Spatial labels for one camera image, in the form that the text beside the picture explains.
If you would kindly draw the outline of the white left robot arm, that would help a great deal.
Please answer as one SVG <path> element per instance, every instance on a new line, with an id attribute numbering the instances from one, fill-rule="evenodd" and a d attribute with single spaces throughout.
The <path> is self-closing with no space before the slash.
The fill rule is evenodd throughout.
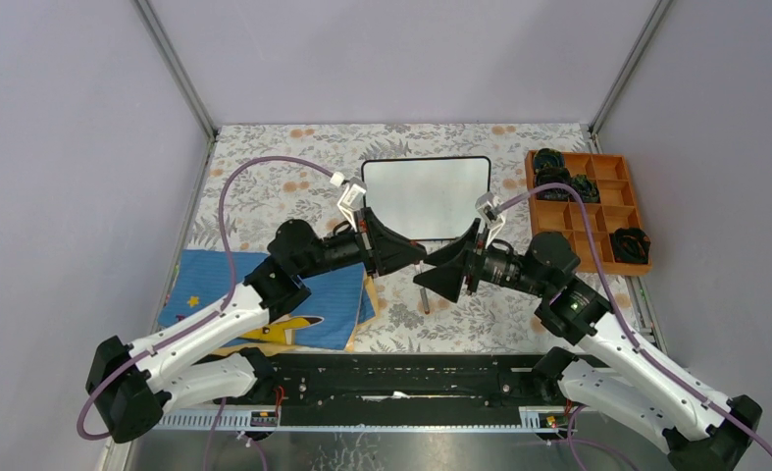
<path id="1" fill-rule="evenodd" d="M 226 294 L 163 331 L 96 348 L 86 380 L 88 398 L 77 419 L 84 439 L 131 442 L 161 418 L 215 398 L 244 396 L 260 403 L 273 393 L 272 367 L 255 347 L 212 362 L 205 356 L 225 343 L 291 313 L 311 294 L 304 282 L 361 264 L 374 278 L 422 261 L 426 248 L 387 228 L 364 207 L 349 229 L 320 237 L 300 219 L 282 223 L 268 256 L 248 275 L 231 273 Z"/>

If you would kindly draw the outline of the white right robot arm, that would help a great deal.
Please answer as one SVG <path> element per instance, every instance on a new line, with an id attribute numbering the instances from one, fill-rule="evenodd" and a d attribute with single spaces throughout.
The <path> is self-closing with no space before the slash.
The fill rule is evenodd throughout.
<path id="1" fill-rule="evenodd" d="M 415 284 L 454 302 L 486 282 L 537 297 L 541 324 L 617 373 L 603 375 L 561 347 L 535 366 L 534 395 L 587 405 L 640 434 L 677 470 L 732 470 L 753 439 L 762 415 L 746 395 L 729 397 L 668 358 L 631 327 L 611 303 L 576 276 L 580 263 L 560 233 L 535 235 L 526 252 L 489 241 L 475 222 L 460 238 L 433 252 Z"/>

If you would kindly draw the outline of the small whiteboard black frame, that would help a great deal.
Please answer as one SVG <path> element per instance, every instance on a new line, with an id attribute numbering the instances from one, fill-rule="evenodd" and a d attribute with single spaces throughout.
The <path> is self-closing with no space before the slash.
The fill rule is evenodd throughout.
<path id="1" fill-rule="evenodd" d="M 457 238 L 479 217 L 476 202 L 490 191 L 491 169 L 486 156 L 367 160 L 365 205 L 410 239 Z"/>

